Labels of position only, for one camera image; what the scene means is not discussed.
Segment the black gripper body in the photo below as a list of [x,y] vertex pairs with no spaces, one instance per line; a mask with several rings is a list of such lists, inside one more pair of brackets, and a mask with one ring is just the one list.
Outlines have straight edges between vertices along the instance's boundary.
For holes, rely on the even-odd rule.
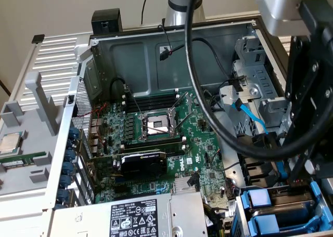
[[295,38],[295,88],[332,88],[332,40],[317,35]]

